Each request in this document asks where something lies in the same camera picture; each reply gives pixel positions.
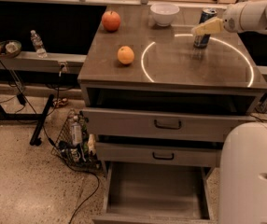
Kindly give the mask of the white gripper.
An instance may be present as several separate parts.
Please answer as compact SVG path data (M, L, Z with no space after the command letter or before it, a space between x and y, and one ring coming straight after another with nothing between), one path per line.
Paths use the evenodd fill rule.
M267 1L241 2L229 5L222 19L213 17L191 29L193 35L218 34L224 28L228 32L264 32L267 31L265 8Z

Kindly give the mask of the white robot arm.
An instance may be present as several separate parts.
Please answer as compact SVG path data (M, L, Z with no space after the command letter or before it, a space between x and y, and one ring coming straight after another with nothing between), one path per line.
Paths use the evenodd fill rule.
M193 35L267 33L267 1L241 2L222 17L193 27ZM267 224L267 123L250 122L227 136L220 159L218 224Z

